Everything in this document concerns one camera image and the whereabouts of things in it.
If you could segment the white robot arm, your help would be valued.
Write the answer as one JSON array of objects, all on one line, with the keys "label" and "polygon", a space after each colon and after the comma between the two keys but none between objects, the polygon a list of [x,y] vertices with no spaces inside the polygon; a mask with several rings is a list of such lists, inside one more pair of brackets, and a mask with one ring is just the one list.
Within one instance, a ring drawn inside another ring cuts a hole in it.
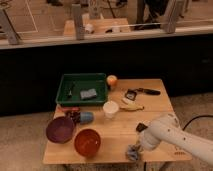
[{"label": "white robot arm", "polygon": [[139,134],[137,145],[152,151],[162,141],[178,146],[213,166],[213,141],[183,131],[174,114],[163,114],[150,121]]}]

